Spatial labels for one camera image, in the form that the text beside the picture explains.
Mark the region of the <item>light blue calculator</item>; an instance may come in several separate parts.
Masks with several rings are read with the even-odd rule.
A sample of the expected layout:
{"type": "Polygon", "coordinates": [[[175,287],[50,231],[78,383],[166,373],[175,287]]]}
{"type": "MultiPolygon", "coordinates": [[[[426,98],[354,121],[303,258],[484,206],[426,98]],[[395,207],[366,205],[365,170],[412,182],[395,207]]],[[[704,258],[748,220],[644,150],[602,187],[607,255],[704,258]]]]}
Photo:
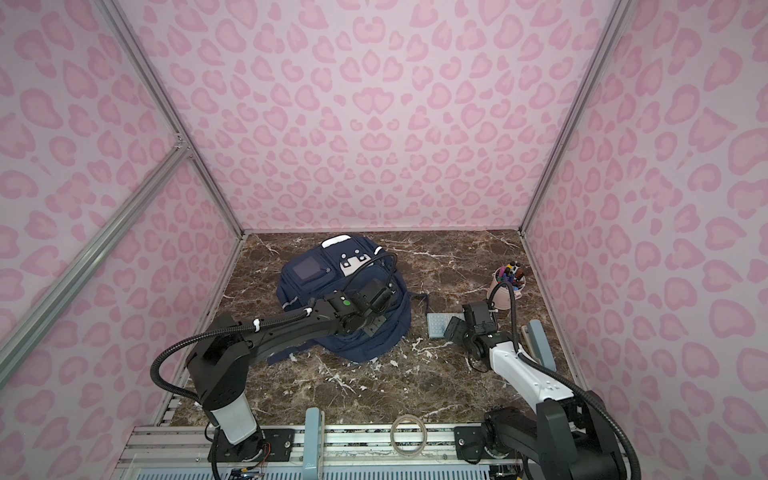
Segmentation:
{"type": "Polygon", "coordinates": [[[430,339],[444,338],[445,331],[454,317],[463,320],[464,314],[428,312],[426,314],[428,337],[430,339]]]}

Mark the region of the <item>navy blue student backpack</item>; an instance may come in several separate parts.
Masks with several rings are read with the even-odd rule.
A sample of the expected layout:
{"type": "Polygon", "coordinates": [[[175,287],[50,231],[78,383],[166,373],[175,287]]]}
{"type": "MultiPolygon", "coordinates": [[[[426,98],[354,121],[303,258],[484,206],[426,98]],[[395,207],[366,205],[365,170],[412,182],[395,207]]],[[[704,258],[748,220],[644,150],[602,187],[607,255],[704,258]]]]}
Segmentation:
{"type": "Polygon", "coordinates": [[[288,354],[320,345],[355,363],[364,363],[392,350],[410,330],[411,296],[397,255],[361,235],[337,235],[290,260],[280,272],[276,290],[285,311],[307,306],[334,293],[352,301],[372,281],[380,281],[392,293],[384,311],[352,333],[336,333],[307,340],[269,360],[276,363],[288,354]]]}

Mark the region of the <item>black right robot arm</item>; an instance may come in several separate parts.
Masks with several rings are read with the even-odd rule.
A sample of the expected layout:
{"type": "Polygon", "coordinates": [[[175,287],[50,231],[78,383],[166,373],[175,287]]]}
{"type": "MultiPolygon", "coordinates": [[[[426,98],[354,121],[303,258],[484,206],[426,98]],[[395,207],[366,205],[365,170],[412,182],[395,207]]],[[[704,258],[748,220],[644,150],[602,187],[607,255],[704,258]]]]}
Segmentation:
{"type": "Polygon", "coordinates": [[[504,331],[492,298],[466,304],[445,336],[510,384],[535,415],[506,407],[487,412],[477,427],[455,428],[458,458],[517,458],[523,473],[535,463],[546,479],[641,478],[636,450],[602,399],[537,362],[520,343],[515,307],[509,318],[513,326],[504,331]]]}

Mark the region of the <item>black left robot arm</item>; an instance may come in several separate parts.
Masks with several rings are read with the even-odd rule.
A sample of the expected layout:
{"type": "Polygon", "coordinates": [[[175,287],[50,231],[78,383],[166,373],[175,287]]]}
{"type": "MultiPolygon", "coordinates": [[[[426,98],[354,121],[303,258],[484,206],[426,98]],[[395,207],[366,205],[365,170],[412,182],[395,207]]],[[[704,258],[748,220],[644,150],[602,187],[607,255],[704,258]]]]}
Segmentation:
{"type": "Polygon", "coordinates": [[[302,308],[245,323],[234,321],[183,339],[155,358],[150,378],[162,390],[199,404],[215,434],[224,436],[230,446],[260,444],[260,426],[245,395],[252,364],[316,338],[347,337],[369,329],[384,317],[396,295],[392,280],[397,260],[393,253],[379,253],[364,261],[341,290],[312,299],[302,308]],[[187,347],[192,349],[186,368],[193,391],[161,375],[165,361],[187,347]]]}

